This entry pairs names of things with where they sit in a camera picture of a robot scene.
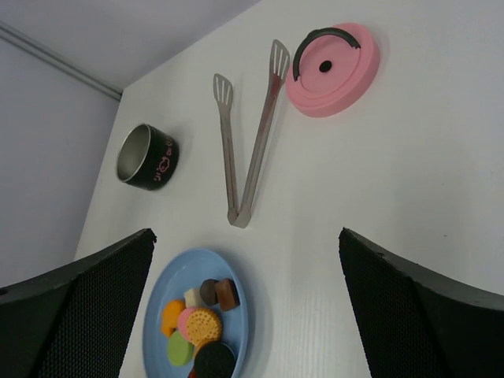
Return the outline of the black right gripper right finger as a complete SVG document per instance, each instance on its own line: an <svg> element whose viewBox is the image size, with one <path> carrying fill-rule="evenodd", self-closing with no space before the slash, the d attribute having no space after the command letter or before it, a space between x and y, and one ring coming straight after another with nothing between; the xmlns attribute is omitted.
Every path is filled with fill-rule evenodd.
<svg viewBox="0 0 504 378"><path fill-rule="evenodd" d="M339 258L373 377L501 377L503 297L402 258L357 232Z"/></svg>

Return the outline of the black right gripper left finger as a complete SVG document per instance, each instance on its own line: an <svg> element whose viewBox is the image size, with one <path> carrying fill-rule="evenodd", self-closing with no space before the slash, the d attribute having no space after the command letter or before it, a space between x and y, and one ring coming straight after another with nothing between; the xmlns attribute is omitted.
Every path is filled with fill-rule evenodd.
<svg viewBox="0 0 504 378"><path fill-rule="evenodd" d="M3 377L117 377L154 254L144 228L1 289Z"/></svg>

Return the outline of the brown square chocolate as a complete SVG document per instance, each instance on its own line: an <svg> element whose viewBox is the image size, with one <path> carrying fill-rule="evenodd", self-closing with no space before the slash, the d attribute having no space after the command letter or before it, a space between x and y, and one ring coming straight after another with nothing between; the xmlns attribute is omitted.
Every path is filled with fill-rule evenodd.
<svg viewBox="0 0 504 378"><path fill-rule="evenodd" d="M239 296L233 280L225 278L215 284L217 301L224 312L239 306Z"/></svg>

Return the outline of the tan round cracker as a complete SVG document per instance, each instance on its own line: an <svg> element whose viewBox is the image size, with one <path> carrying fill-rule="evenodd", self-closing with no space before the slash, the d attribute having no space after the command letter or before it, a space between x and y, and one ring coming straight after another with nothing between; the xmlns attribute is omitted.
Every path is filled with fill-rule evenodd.
<svg viewBox="0 0 504 378"><path fill-rule="evenodd" d="M222 335L222 323L211 309L198 308L189 315L186 330L189 341L197 345L207 339L219 339Z"/></svg>

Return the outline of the orange fish cookie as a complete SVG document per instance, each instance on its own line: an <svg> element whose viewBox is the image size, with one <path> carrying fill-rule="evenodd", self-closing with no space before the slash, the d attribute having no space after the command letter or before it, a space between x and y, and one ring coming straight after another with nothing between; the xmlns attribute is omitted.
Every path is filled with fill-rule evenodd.
<svg viewBox="0 0 504 378"><path fill-rule="evenodd" d="M161 333L168 338L178 328L180 314L186 309L185 301L175 299L170 301L161 312Z"/></svg>

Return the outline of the dark round chocolate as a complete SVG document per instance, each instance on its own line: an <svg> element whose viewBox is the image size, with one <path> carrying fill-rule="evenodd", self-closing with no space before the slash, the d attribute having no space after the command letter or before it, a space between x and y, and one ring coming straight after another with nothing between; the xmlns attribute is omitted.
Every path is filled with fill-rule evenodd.
<svg viewBox="0 0 504 378"><path fill-rule="evenodd" d="M199 294L206 306L215 306L218 303L216 284L218 280L204 280L199 288Z"/></svg>

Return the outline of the black sandwich cookie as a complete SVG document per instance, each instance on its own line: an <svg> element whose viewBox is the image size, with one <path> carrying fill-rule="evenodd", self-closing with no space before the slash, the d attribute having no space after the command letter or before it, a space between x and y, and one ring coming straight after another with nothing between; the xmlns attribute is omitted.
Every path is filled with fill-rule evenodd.
<svg viewBox="0 0 504 378"><path fill-rule="evenodd" d="M220 341L205 344L196 354L194 371L198 378L230 378L234 369L234 354Z"/></svg>

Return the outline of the pink sandwich cookie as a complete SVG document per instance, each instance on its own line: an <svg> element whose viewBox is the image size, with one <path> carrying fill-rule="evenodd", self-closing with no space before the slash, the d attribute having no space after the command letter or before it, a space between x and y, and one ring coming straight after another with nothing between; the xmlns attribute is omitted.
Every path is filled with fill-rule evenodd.
<svg viewBox="0 0 504 378"><path fill-rule="evenodd" d="M188 322L188 318L189 316L196 310L197 308L196 307L190 307L190 308L186 308L184 309L180 315L178 316L178 319L177 319L177 329L179 330L179 332L181 333L181 335L187 339L188 338L188 334L187 334L187 322Z"/></svg>

